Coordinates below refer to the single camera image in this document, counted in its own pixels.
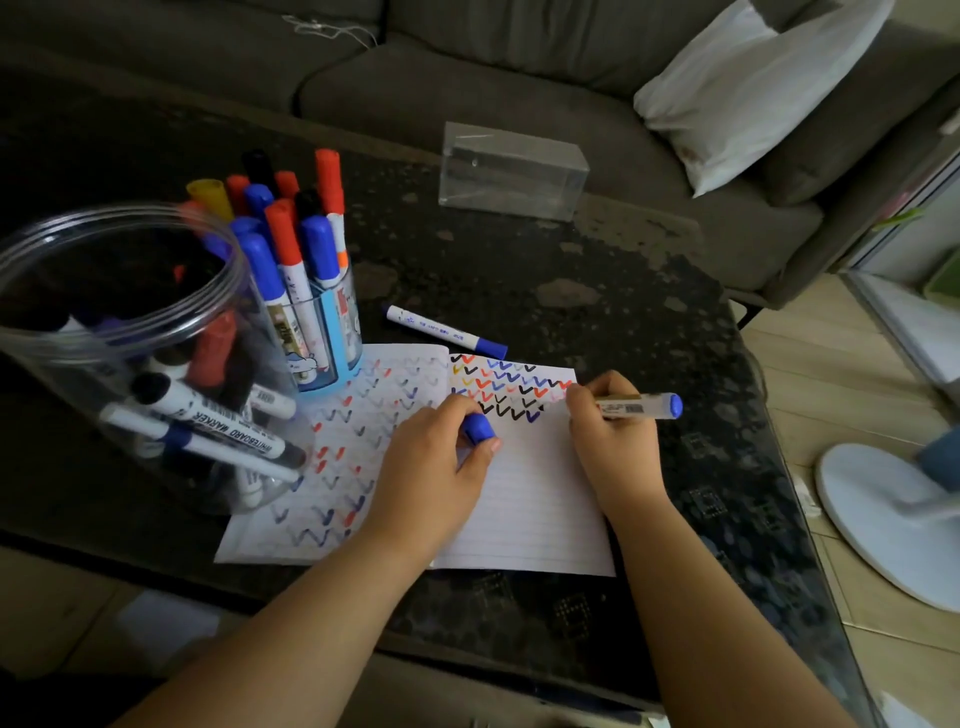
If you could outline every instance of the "white fan base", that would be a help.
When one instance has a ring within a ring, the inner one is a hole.
[[[960,494],[865,445],[830,448],[816,480],[833,524],[870,566],[920,601],[960,612]]]

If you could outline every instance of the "coffee table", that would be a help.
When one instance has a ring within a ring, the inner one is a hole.
[[[723,290],[695,264],[695,227],[590,196],[573,224],[442,208],[433,155],[195,95],[185,106],[159,85],[118,97],[5,75],[43,103],[28,98],[0,122],[3,231],[76,206],[182,199],[186,182],[235,172],[253,147],[306,182],[314,147],[333,146],[366,341],[415,340],[384,324],[391,301],[506,342],[512,358],[575,367],[581,380],[615,368],[647,391],[681,393],[683,418],[660,428],[670,496],[819,678],[873,723]],[[104,77],[87,81],[118,93]],[[67,91],[67,108],[36,92],[44,84]],[[40,385],[13,366],[4,374],[3,543],[246,612],[301,573],[214,565],[225,520],[183,510]],[[44,435],[51,422],[56,442]],[[513,687],[640,708],[660,700],[622,577],[430,572],[379,647]]]

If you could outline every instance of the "yellow marker cap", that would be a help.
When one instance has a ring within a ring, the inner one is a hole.
[[[227,197],[227,189],[220,180],[194,180],[186,186],[192,200],[206,207],[225,222],[233,220],[233,207]]]

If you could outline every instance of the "sofa cushion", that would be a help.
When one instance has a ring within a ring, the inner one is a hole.
[[[391,0],[387,33],[621,97],[659,74],[731,0]],[[811,0],[755,0],[782,30]]]
[[[446,121],[579,144],[589,192],[697,220],[708,273],[740,290],[757,290],[775,275],[822,218],[812,203],[771,207],[745,179],[693,200],[683,166],[628,103],[459,61],[397,36],[317,74],[300,108],[315,121],[437,153]]]
[[[365,27],[378,26],[387,0],[232,0],[241,5],[307,18],[355,20]]]
[[[287,112],[304,78],[364,51],[228,0],[25,0],[3,15],[8,39]]]
[[[836,6],[821,0],[805,22]],[[827,189],[960,74],[960,41],[888,21],[830,95],[757,164],[767,199],[795,205]]]

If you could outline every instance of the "open notebook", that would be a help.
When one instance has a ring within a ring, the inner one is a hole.
[[[433,568],[613,576],[606,526],[562,402],[573,370],[424,344],[370,344],[364,360],[337,395],[300,398],[317,433],[309,475],[270,505],[231,518],[217,562],[322,559],[361,527],[396,427],[452,391],[480,403],[503,447],[476,509]]]

